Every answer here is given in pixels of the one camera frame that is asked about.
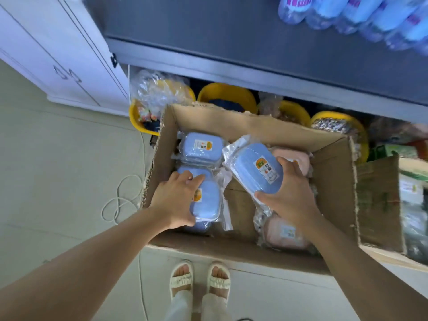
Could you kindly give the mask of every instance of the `water bottle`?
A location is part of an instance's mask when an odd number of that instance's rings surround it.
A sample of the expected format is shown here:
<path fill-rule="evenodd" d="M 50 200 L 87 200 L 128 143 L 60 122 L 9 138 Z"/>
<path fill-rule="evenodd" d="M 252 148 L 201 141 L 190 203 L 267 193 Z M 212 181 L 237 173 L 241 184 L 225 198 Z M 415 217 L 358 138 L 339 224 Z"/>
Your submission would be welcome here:
<path fill-rule="evenodd" d="M 428 37 L 425 37 L 414 46 L 414 50 L 421 55 L 428 56 Z"/>
<path fill-rule="evenodd" d="M 327 29 L 340 15 L 349 0 L 314 0 L 306 23 L 312 29 Z"/>
<path fill-rule="evenodd" d="M 311 4 L 312 0 L 281 0 L 278 16 L 285 23 L 296 25 L 305 19 Z"/>
<path fill-rule="evenodd" d="M 385 38 L 389 49 L 404 50 L 415 46 L 428 36 L 428 4 L 425 2 L 418 10 Z"/>
<path fill-rule="evenodd" d="M 341 34 L 352 34 L 379 7 L 383 0 L 349 0 L 337 18 L 335 27 Z"/>
<path fill-rule="evenodd" d="M 368 21 L 359 27 L 362 36 L 372 42 L 382 40 L 411 15 L 424 0 L 384 0 Z"/>

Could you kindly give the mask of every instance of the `white pants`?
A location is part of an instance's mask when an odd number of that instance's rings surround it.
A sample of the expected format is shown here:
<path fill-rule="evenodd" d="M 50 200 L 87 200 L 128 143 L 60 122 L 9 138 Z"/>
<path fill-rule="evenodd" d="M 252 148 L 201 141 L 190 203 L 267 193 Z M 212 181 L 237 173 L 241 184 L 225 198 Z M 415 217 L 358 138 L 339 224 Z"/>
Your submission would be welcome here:
<path fill-rule="evenodd" d="M 193 295 L 179 291 L 171 301 L 165 321 L 190 321 L 193 310 Z M 226 311 L 226 303 L 217 295 L 206 294 L 202 298 L 201 321 L 232 321 Z"/>

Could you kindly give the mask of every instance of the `yellow basket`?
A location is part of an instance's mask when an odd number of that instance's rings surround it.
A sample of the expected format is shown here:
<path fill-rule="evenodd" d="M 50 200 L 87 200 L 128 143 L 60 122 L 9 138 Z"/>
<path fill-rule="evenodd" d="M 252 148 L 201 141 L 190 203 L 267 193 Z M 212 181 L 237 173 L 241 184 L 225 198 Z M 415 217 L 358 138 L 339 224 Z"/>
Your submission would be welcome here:
<path fill-rule="evenodd" d="M 298 103 L 283 100 L 283 101 L 281 101 L 281 105 L 279 107 L 279 110 L 282 113 L 296 117 L 298 119 L 300 125 L 305 126 L 305 127 L 311 127 L 311 116 L 309 116 L 306 109 L 303 108 Z"/>
<path fill-rule="evenodd" d="M 360 132 L 360 144 L 361 144 L 361 156 L 358 158 L 356 163 L 364 163 L 367 162 L 368 159 L 368 135 L 364 126 L 360 123 L 360 121 L 350 115 L 337 113 L 335 111 L 321 111 L 315 115 L 313 115 L 311 119 L 311 125 L 314 121 L 320 118 L 333 118 L 333 119 L 345 119 L 350 122 L 350 124 L 358 129 Z"/>
<path fill-rule="evenodd" d="M 202 88 L 198 101 L 209 102 L 221 99 L 239 104 L 245 111 L 257 114 L 257 102 L 251 91 L 225 83 L 210 83 Z"/>
<path fill-rule="evenodd" d="M 174 88 L 174 84 L 175 83 L 179 83 L 177 81 L 171 81 L 171 80 L 165 80 L 164 81 L 166 84 L 168 84 L 168 86 L 173 89 Z M 187 87 L 187 91 L 189 92 L 190 98 L 191 100 L 195 101 L 196 97 L 195 97 L 195 93 L 193 92 L 193 90 L 189 87 Z M 151 135 L 155 135 L 155 136 L 159 136 L 159 132 L 154 132 L 152 130 L 148 130 L 144 127 L 144 125 L 142 124 L 142 122 L 140 122 L 138 120 L 139 117 L 139 113 L 138 113 L 138 106 L 137 106 L 137 100 L 136 99 L 132 99 L 131 101 L 131 105 L 129 106 L 129 120 L 131 121 L 131 124 L 140 132 L 143 133 L 147 133 L 147 134 L 151 134 Z"/>

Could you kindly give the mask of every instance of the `hand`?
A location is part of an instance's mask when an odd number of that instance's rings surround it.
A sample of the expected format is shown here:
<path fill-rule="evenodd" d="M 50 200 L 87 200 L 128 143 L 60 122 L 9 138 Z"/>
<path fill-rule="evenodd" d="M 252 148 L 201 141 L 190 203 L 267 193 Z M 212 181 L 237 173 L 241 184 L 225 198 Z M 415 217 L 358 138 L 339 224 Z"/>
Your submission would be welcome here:
<path fill-rule="evenodd" d="M 204 179 L 204 175 L 193 178 L 190 171 L 173 172 L 168 181 L 158 185 L 150 208 L 165 219 L 168 228 L 194 226 L 195 216 L 190 213 L 190 204 Z"/>
<path fill-rule="evenodd" d="M 283 157 L 278 157 L 277 160 L 284 171 L 280 190 L 276 194 L 257 191 L 255 197 L 294 226 L 312 219 L 314 215 L 320 216 L 314 194 L 299 165 Z"/>

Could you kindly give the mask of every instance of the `forearm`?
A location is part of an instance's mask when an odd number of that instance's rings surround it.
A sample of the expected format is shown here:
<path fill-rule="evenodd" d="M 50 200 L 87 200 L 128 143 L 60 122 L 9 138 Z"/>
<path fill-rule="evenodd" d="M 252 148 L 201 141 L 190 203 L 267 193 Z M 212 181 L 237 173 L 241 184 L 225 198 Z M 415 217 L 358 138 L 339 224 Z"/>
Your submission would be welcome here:
<path fill-rule="evenodd" d="M 302 231 L 323 256 L 361 320 L 426 318 L 425 297 L 372 259 L 322 216 L 303 223 Z"/>
<path fill-rule="evenodd" d="M 138 252 L 166 228 L 157 212 L 137 212 L 3 288 L 0 319 L 91 319 Z"/>

